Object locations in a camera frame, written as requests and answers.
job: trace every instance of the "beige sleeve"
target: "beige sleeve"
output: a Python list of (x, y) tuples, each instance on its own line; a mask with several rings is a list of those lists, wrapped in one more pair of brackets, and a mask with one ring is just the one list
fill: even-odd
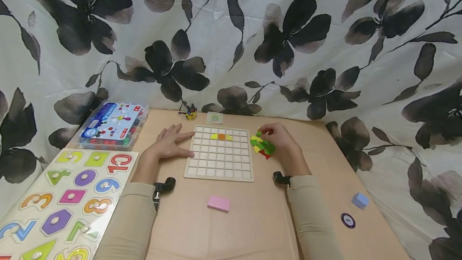
[(128, 183), (100, 242), (94, 260), (144, 260), (156, 218), (154, 186)]
[(343, 260), (317, 179), (295, 176), (288, 190), (298, 240), (306, 260)]

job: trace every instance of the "white fabric backdrop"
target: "white fabric backdrop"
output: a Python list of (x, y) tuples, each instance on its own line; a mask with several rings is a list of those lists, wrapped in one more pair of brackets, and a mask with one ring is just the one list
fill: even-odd
[(103, 99), (185, 101), (322, 120), (411, 257), (462, 259), (462, 0), (1, 1), (0, 218)]

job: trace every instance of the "small card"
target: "small card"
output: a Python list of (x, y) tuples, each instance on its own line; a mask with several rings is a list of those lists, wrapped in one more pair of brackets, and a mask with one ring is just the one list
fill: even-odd
[(223, 123), (223, 114), (207, 112), (207, 121), (208, 124), (222, 124)]

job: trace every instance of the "hand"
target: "hand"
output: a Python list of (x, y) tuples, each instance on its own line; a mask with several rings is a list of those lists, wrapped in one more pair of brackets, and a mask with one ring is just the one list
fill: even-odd
[(286, 173), (291, 176), (311, 174), (302, 149), (285, 126), (280, 123), (265, 124), (258, 130), (261, 132), (262, 140), (270, 141), (276, 147), (275, 155), (279, 156)]

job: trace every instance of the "wooden table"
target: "wooden table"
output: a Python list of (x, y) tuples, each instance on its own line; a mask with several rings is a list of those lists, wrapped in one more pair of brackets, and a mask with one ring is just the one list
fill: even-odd
[[(164, 127), (182, 123), (182, 132), (189, 132), (196, 124), (205, 124), (206, 116), (198, 113), (197, 119), (188, 121), (176, 111), (151, 110), (133, 151), (144, 151)], [(225, 115), (222, 126), (256, 132), (259, 126), (276, 121), (284, 124), (302, 147), (322, 186), (344, 258), (409, 259), (372, 201), (364, 210), (351, 203), (357, 192), (369, 195), (323, 123)], [(188, 140), (180, 146), (189, 148), (189, 144)], [(161, 197), (147, 260), (303, 259), (285, 188), (273, 183), (273, 172), (282, 171), (276, 157), (266, 160), (253, 154), (254, 183), (186, 179), (185, 163), (186, 159), (177, 158), (160, 165), (158, 181), (174, 177), (176, 187)], [(210, 195), (230, 199), (229, 213), (207, 208)], [(343, 225), (342, 213), (355, 218), (355, 229)]]

